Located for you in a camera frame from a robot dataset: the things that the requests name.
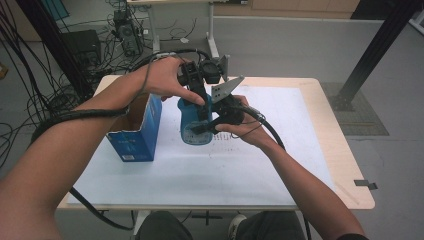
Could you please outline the person's leg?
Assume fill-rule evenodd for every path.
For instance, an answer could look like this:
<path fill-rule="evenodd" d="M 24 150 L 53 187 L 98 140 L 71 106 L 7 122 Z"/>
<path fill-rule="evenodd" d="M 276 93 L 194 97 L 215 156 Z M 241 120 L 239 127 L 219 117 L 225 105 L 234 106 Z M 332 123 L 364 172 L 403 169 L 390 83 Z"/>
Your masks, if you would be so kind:
<path fill-rule="evenodd" d="M 194 240 L 190 231 L 170 212 L 149 214 L 135 235 L 135 240 Z"/>
<path fill-rule="evenodd" d="M 306 240 L 295 212 L 264 211 L 247 217 L 235 240 Z"/>

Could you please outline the black computer tower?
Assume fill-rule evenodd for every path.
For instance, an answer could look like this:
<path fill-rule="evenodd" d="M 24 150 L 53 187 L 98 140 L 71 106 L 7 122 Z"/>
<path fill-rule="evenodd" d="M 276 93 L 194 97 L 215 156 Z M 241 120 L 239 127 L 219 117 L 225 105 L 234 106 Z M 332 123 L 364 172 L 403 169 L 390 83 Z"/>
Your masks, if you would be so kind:
<path fill-rule="evenodd" d="M 133 21 L 129 18 L 129 12 L 127 10 L 115 10 L 113 22 L 118 37 L 122 41 L 121 46 L 124 55 L 127 57 L 141 55 L 140 39 Z"/>

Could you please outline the light wooden table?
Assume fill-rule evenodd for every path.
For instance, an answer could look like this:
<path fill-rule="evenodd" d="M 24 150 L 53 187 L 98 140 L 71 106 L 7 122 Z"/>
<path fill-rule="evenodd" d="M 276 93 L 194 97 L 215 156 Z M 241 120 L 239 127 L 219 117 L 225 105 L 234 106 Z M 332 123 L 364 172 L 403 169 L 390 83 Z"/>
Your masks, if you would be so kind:
<path fill-rule="evenodd" d="M 320 83 L 313 78 L 248 77 L 240 86 L 297 88 L 301 91 L 333 184 L 329 186 L 350 209 L 371 209 L 375 201 L 367 187 L 354 180 L 365 180 L 339 127 Z M 166 210 L 291 210 L 291 206 L 194 206 L 173 207 L 93 204 L 99 209 Z"/>

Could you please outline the person's right leg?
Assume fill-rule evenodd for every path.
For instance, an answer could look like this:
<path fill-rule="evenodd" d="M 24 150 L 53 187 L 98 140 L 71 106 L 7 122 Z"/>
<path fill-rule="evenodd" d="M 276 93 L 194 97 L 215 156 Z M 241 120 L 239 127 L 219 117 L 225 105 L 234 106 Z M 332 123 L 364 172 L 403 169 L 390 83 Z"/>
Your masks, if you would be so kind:
<path fill-rule="evenodd" d="M 295 212 L 264 211 L 247 217 L 235 240 L 306 240 Z"/>

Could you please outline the black box on floor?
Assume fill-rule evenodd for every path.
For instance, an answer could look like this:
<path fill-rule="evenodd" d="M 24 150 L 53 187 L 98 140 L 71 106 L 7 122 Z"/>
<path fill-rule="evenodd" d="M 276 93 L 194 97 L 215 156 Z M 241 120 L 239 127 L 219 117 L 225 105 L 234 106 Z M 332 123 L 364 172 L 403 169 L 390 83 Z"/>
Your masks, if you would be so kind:
<path fill-rule="evenodd" d="M 76 61 L 83 67 L 98 66 L 101 62 L 101 44 L 95 30 L 66 32 L 62 38 Z"/>

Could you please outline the wooden cabinet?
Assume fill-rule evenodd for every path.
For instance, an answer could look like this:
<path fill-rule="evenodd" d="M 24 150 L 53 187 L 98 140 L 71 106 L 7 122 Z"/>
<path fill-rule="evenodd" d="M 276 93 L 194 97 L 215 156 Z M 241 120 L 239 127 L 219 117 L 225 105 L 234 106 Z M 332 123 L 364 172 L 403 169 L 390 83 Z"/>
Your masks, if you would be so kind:
<path fill-rule="evenodd" d="M 245 4 L 216 3 L 217 16 L 350 19 L 360 0 L 243 0 Z"/>

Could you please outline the person's right hand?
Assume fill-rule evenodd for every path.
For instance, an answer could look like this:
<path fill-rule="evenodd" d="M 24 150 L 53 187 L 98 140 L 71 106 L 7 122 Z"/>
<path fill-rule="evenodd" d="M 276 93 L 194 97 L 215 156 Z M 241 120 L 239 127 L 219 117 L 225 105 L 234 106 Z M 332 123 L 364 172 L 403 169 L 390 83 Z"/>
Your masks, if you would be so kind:
<path fill-rule="evenodd" d="M 242 123 L 239 125 L 218 124 L 215 129 L 218 132 L 231 133 L 236 138 L 264 150 L 266 147 L 275 147 L 277 143 L 263 129 L 262 124 L 248 113 L 244 114 Z"/>

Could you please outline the blue detergent bottle white cap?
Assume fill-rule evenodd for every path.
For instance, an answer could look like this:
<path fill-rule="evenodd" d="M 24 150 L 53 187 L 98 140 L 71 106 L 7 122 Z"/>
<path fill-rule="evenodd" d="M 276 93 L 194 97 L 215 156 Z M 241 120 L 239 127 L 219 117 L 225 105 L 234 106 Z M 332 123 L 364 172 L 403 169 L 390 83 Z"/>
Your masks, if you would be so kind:
<path fill-rule="evenodd" d="M 177 106 L 181 111 L 180 136 L 184 143 L 194 146 L 206 145 L 212 141 L 212 133 L 194 134 L 191 130 L 191 124 L 194 122 L 211 122 L 212 112 L 209 104 L 210 115 L 208 120 L 200 121 L 197 116 L 195 104 L 180 98 Z"/>

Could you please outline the dark gridded floor mat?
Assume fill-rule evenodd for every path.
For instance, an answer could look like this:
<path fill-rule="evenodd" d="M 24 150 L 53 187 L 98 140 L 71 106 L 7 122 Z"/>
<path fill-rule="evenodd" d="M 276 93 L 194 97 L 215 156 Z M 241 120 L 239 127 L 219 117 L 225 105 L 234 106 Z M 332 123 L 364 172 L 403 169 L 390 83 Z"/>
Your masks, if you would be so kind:
<path fill-rule="evenodd" d="M 336 95 L 342 88 L 342 83 L 324 82 L 321 86 L 345 136 L 389 135 L 383 122 L 361 91 L 350 103 L 340 104 L 336 100 Z"/>

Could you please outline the black slanted metal post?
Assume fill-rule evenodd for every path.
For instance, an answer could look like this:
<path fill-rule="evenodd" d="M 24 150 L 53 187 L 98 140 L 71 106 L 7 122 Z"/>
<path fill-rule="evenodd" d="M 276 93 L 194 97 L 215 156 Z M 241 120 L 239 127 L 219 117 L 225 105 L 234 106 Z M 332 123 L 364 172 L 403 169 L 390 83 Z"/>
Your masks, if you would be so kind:
<path fill-rule="evenodd" d="M 341 89 L 329 97 L 333 110 L 353 110 L 352 101 L 360 88 L 422 4 L 424 0 L 400 0 L 395 5 Z"/>

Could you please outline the white desk frame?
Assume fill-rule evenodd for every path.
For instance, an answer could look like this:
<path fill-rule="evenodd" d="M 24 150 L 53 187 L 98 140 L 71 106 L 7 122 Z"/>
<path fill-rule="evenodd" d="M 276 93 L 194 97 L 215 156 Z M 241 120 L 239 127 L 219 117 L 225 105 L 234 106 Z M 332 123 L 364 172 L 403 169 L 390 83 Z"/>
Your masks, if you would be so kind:
<path fill-rule="evenodd" d="M 155 10 L 160 8 L 163 14 L 173 19 L 182 17 L 196 18 L 205 16 L 208 18 L 206 41 L 212 57 L 218 58 L 219 52 L 214 38 L 214 9 L 216 4 L 225 3 L 229 0 L 126 0 L 129 5 L 142 6 L 147 11 L 147 16 L 152 34 L 153 52 L 161 50 L 160 37 L 157 34 Z"/>

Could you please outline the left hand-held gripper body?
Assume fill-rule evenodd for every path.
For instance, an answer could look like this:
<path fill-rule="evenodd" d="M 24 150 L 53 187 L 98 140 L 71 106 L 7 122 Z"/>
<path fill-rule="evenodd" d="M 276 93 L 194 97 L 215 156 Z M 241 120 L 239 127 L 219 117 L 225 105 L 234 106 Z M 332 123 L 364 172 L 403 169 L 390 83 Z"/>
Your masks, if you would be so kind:
<path fill-rule="evenodd" d="M 204 83 L 217 84 L 221 79 L 228 80 L 229 56 L 184 62 L 178 70 L 177 79 L 182 86 L 190 89 L 203 87 Z"/>

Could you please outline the white shoe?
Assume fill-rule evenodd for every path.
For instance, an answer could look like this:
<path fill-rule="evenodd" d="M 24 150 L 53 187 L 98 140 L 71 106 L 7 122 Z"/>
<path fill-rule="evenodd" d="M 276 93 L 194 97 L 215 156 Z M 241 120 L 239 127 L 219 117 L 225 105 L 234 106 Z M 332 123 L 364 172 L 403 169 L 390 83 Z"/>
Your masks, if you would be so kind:
<path fill-rule="evenodd" d="M 238 214 L 231 220 L 229 228 L 228 228 L 228 234 L 227 234 L 228 240 L 235 240 L 238 227 L 246 219 L 247 217 L 245 215 Z"/>

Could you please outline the blue cardboard box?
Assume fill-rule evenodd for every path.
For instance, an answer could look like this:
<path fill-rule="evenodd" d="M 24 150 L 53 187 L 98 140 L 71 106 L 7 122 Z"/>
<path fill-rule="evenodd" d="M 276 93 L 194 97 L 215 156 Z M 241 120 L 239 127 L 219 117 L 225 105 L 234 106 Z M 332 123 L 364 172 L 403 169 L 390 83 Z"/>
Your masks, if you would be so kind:
<path fill-rule="evenodd" d="M 123 162 L 154 160 L 161 113 L 161 99 L 143 94 L 111 127 L 106 137 Z"/>

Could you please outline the white table mat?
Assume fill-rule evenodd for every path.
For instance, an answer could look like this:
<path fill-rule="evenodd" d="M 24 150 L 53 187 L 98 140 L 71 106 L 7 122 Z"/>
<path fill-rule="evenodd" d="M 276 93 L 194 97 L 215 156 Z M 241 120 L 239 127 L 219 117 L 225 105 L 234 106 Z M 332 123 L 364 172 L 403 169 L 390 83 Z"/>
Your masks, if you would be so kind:
<path fill-rule="evenodd" d="M 240 86 L 236 92 L 265 116 L 291 156 L 327 186 L 333 184 L 299 89 Z M 124 162 L 103 140 L 76 189 L 93 204 L 293 205 L 272 163 L 258 148 L 228 133 L 215 135 L 207 145 L 188 145 L 180 137 L 180 119 L 176 99 L 165 101 L 151 162 Z"/>

